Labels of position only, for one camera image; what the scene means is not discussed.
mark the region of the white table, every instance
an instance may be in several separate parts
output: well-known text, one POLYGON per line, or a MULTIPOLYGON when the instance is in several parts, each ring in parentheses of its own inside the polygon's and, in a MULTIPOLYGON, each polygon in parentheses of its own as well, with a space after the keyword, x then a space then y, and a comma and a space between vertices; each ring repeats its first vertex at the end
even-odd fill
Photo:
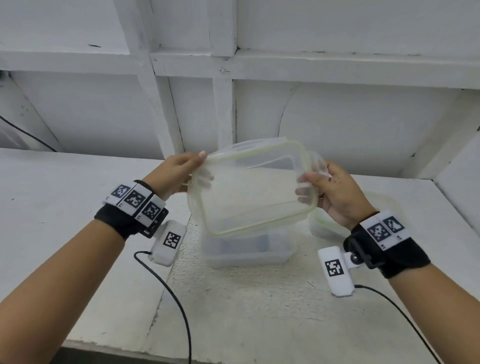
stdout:
MULTIPOLYGON (((0 149, 0 299, 94 215, 116 183, 143 177, 155 160, 0 149)), ((431 181, 355 177, 395 198, 432 261, 480 298, 480 239, 431 181)), ((186 224, 184 195, 169 218, 186 224)), ((193 358, 213 363, 434 363, 411 327, 382 297, 357 290, 334 298, 316 251, 333 244, 296 226, 298 252, 282 266, 211 269, 198 254, 193 220, 173 268, 152 265, 182 302, 193 358)), ((65 346, 176 363, 186 332, 170 295, 133 260, 152 241, 128 240, 65 346)), ((397 302, 376 271, 353 271, 397 302)))

